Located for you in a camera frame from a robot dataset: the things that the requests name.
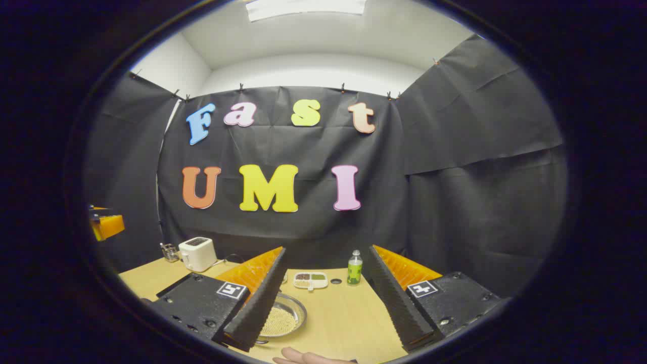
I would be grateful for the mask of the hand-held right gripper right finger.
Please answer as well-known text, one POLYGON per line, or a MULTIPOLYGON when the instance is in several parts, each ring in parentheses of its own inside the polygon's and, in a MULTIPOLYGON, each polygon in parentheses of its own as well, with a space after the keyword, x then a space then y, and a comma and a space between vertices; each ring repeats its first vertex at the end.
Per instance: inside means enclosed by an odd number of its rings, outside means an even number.
POLYGON ((406 352, 457 334, 502 302, 463 272, 441 275, 380 246, 369 248, 365 269, 406 352))

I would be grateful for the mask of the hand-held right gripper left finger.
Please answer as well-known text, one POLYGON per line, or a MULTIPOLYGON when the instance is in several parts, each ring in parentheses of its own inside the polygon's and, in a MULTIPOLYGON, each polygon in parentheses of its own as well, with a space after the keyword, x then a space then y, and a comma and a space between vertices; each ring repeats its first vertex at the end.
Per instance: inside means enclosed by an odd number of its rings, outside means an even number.
POLYGON ((191 272, 144 302, 191 336, 248 352, 280 290, 284 256, 285 249, 277 247, 215 278, 191 272))

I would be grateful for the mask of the stainless steel pot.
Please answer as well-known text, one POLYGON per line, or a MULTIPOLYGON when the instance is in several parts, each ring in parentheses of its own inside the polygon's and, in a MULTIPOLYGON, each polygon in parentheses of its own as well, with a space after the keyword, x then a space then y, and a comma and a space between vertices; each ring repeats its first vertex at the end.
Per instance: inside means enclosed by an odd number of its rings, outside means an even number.
MULTIPOLYGON (((301 304, 300 301, 297 299, 294 299, 294 297, 291 297, 289 295, 286 295, 284 293, 279 292, 275 298, 275 301, 273 302, 272 308, 277 307, 277 308, 282 308, 286 309, 287 311, 291 312, 294 314, 294 316, 298 320, 298 326, 296 329, 294 329, 292 332, 289 334, 293 334, 294 332, 298 331, 303 327, 307 320, 307 310, 303 304, 301 304)), ((276 339, 278 337, 257 337, 256 340, 256 345, 265 345, 268 343, 271 339, 276 339)))

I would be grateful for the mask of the pile of soybeans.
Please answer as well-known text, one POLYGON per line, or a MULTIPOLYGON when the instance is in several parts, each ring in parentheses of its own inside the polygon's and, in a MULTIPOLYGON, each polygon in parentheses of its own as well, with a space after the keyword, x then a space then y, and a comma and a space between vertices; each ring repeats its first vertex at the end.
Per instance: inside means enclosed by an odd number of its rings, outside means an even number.
POLYGON ((292 332, 298 326, 298 320, 286 309, 273 307, 261 329, 261 337, 279 337, 292 332))

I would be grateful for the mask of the green drink bottle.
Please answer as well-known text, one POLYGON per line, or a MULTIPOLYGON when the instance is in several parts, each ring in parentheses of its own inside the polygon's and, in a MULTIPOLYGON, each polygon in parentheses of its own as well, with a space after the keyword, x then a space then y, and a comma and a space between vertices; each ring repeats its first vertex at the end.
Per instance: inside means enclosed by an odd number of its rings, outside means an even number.
POLYGON ((362 280, 363 260, 358 249, 354 250, 347 263, 347 283, 350 286, 358 285, 362 280))

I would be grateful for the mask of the white divided dish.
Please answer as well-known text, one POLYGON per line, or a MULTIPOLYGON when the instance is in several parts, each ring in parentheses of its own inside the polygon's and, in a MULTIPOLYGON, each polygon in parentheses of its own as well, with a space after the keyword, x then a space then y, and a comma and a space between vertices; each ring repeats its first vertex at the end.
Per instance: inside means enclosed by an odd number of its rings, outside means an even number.
POLYGON ((293 286, 298 289, 307 289, 310 292, 316 289, 326 288, 329 279, 325 272, 302 271, 297 272, 293 277, 293 286))

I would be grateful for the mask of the white toaster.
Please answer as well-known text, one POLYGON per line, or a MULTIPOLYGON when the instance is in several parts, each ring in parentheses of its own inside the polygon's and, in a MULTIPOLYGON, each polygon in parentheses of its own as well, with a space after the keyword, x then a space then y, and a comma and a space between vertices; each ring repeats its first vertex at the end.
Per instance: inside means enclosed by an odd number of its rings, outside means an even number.
POLYGON ((184 241, 178 245, 178 253, 185 267, 194 272, 204 272, 217 262, 211 238, 195 237, 184 241))

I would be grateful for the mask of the ceiling light panel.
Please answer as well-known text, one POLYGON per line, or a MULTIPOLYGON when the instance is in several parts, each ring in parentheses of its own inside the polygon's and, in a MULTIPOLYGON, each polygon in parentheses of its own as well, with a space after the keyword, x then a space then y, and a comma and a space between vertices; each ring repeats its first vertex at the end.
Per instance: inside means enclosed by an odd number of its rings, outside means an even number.
POLYGON ((362 15, 367 0, 252 0, 245 4, 250 22, 307 13, 362 15))

